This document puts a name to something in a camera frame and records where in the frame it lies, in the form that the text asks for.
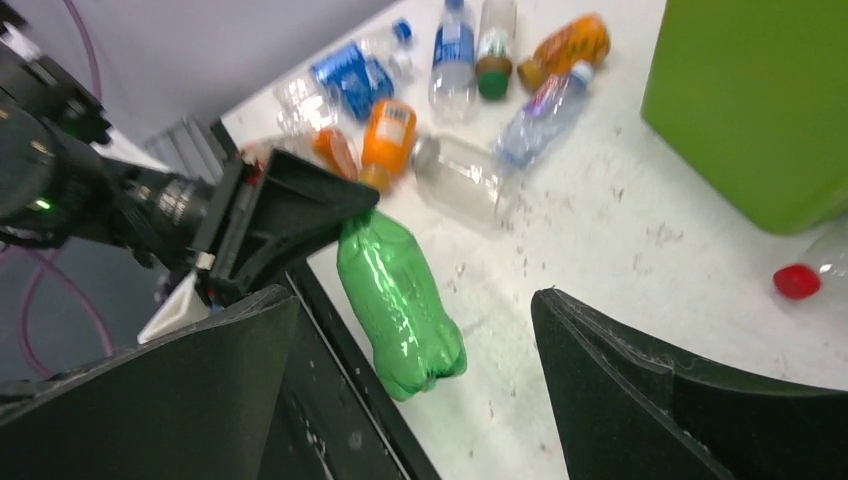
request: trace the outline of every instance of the green plastic bottle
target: green plastic bottle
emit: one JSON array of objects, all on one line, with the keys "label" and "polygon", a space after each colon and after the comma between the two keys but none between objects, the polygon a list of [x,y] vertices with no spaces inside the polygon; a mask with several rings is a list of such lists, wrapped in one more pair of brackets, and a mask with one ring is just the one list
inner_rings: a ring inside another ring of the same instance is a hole
[{"label": "green plastic bottle", "polygon": [[404,401],[465,372],[459,328],[445,313],[427,259],[412,233],[372,210],[342,229],[336,268],[374,348],[386,392]]}]

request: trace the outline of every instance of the white table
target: white table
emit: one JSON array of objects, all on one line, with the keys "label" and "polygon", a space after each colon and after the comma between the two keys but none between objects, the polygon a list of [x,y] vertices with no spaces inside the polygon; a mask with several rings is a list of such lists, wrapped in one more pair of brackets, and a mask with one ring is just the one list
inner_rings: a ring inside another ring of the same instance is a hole
[{"label": "white table", "polygon": [[[468,0],[479,14],[482,0]],[[445,478],[565,478],[534,348],[530,298],[555,285],[617,320],[684,349],[759,374],[848,389],[848,322],[778,299],[771,274],[818,232],[758,231],[642,121],[639,108],[664,2],[519,0],[518,51],[532,53],[581,13],[599,12],[612,52],[566,142],[524,187],[511,228],[482,236],[425,205],[407,176],[380,209],[418,238],[445,308],[464,332],[468,372],[399,408]],[[404,0],[351,32],[406,17],[415,83],[399,97],[437,130],[427,77],[440,5]],[[487,146],[527,96],[484,105],[453,132]],[[268,87],[223,118],[237,144],[279,132]],[[360,132],[352,132],[361,141]],[[335,268],[335,247],[310,264],[370,357]]]}]

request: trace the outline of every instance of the bottle with blue label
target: bottle with blue label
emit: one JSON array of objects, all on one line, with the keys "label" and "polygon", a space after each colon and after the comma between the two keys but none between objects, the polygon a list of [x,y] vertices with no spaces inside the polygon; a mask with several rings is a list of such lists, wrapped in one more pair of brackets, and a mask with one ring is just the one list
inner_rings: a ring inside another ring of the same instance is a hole
[{"label": "bottle with blue label", "polygon": [[514,171],[529,167],[577,122],[593,75],[592,66],[579,61],[567,75],[548,77],[495,140],[495,157]]},{"label": "bottle with blue label", "polygon": [[342,116],[367,122],[379,100],[393,97],[408,82],[412,61],[405,49],[411,40],[409,23],[400,19],[283,81],[274,89],[281,107],[280,128],[286,134],[318,131]]},{"label": "bottle with blue label", "polygon": [[466,120],[477,101],[472,25],[473,15],[463,0],[445,0],[430,74],[430,106],[440,121]]}]

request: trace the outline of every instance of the green container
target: green container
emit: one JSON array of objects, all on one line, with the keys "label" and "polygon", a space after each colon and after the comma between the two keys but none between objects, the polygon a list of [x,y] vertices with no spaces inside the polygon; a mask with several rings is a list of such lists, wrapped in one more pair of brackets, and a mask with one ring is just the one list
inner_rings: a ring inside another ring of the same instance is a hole
[{"label": "green container", "polygon": [[848,0],[668,0],[642,116],[763,230],[848,208]]}]

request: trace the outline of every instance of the clear plastic bottle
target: clear plastic bottle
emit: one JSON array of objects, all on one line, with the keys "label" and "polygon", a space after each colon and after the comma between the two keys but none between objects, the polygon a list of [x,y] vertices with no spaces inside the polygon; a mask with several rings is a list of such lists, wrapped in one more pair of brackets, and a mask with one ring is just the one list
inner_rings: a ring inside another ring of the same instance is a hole
[{"label": "clear plastic bottle", "polygon": [[467,119],[477,100],[472,25],[473,15],[463,0],[445,0],[430,74],[430,106],[442,121]]},{"label": "clear plastic bottle", "polygon": [[495,140],[495,156],[524,170],[577,121],[588,98],[592,66],[577,62],[565,76],[551,76]]},{"label": "clear plastic bottle", "polygon": [[344,111],[367,122],[374,104],[409,80],[412,61],[404,52],[412,29],[404,19],[352,41],[283,81],[274,95],[277,122],[286,134],[318,131],[339,122]]},{"label": "clear plastic bottle", "polygon": [[425,200],[492,226],[515,206],[515,177],[489,152],[448,135],[420,134],[410,156]]},{"label": "clear plastic bottle", "polygon": [[848,294],[848,221],[839,220],[798,262],[778,270],[773,280],[777,291],[790,300],[813,295],[844,299]]},{"label": "clear plastic bottle", "polygon": [[506,95],[512,75],[515,42],[515,2],[486,0],[480,14],[480,40],[477,45],[477,89],[486,100]]}]

